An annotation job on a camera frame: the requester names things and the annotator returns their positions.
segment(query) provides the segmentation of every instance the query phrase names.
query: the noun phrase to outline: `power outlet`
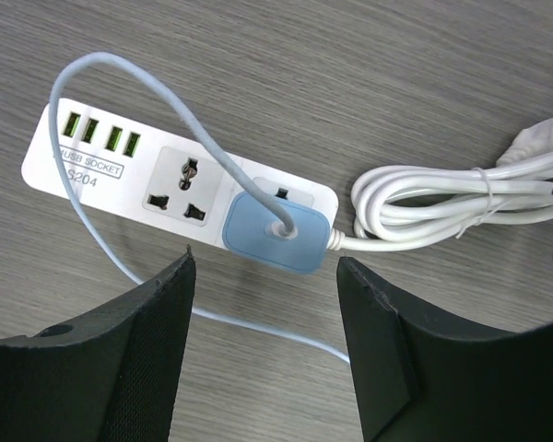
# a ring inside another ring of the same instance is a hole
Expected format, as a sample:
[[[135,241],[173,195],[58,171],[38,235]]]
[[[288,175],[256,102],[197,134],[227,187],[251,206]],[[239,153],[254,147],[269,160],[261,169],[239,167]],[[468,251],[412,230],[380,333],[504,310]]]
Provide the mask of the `power outlet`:
[[[165,146],[149,180],[143,199],[146,210],[205,226],[225,170],[216,162]]]
[[[53,161],[48,109],[21,172],[30,187],[67,198]],[[222,229],[242,188],[199,143],[71,99],[60,99],[57,121],[67,177],[82,204],[226,249]],[[264,191],[334,224],[332,189],[228,155]]]

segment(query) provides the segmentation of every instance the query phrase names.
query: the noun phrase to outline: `plug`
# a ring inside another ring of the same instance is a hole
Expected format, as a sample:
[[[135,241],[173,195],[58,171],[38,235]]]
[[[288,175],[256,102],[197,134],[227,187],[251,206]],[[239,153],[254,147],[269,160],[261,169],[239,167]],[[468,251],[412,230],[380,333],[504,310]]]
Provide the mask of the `plug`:
[[[330,238],[330,223],[301,204],[276,198],[295,222],[295,231],[282,235],[281,221],[249,193],[238,194],[223,226],[228,250],[263,264],[294,273],[312,273],[322,266]]]

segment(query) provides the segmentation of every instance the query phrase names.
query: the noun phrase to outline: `white power strip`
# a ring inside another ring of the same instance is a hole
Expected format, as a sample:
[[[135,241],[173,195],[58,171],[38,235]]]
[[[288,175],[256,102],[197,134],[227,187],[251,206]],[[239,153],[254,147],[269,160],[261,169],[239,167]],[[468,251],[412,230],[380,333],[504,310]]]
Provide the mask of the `white power strip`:
[[[58,111],[60,147],[80,202],[222,249],[222,228],[241,186],[197,142],[71,99]],[[230,155],[265,192],[322,213],[330,226],[335,192]],[[53,160],[45,107],[22,176],[32,188],[67,198]]]

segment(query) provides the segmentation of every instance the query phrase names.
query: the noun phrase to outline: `usb port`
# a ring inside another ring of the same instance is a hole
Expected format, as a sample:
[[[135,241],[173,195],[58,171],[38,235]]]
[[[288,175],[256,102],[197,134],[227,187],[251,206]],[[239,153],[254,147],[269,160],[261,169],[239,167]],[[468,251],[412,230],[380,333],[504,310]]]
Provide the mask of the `usb port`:
[[[70,113],[70,117],[67,119],[67,124],[64,128],[64,135],[69,137],[74,136],[79,121],[80,116],[77,113]]]
[[[84,143],[90,143],[92,141],[92,136],[94,135],[94,131],[96,131],[96,126],[98,125],[98,120],[92,120],[91,118],[88,120],[86,131],[84,131],[84,135],[82,136],[82,141]]]
[[[140,134],[135,134],[131,132],[131,134],[129,135],[129,141],[127,141],[127,145],[125,146],[125,150],[123,151],[123,155],[133,158],[133,155],[135,155],[135,150],[137,149],[137,142],[139,141],[140,136]]]
[[[122,131],[123,129],[119,127],[112,127],[111,134],[109,135],[109,141],[107,142],[105,149],[114,152],[114,150],[117,148],[117,145],[119,144],[119,139],[121,138]]]

